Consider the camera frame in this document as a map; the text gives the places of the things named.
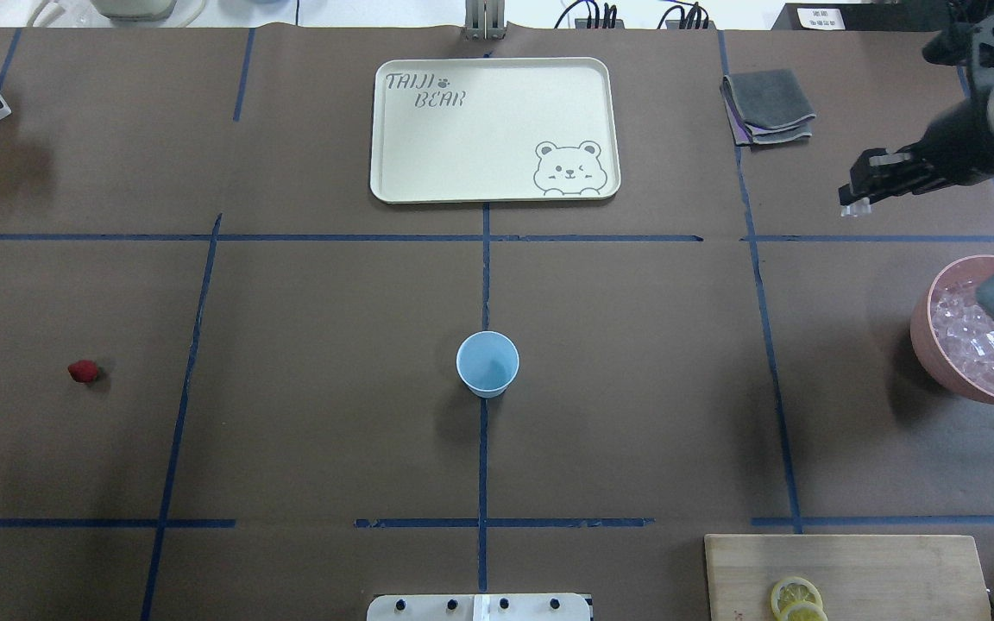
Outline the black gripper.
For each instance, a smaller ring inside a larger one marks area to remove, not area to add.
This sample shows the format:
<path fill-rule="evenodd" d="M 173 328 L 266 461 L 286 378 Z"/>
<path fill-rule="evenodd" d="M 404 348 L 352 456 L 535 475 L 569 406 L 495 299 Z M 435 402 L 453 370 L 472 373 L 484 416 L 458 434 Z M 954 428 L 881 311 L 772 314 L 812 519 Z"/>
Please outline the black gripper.
<path fill-rule="evenodd" d="M 851 180 L 839 188 L 840 215 L 866 216 L 884 199 L 936 187 L 969 187 L 991 178 L 994 133 L 989 105 L 967 99 L 936 117 L 914 144 L 896 152 L 864 150 L 853 162 Z"/>

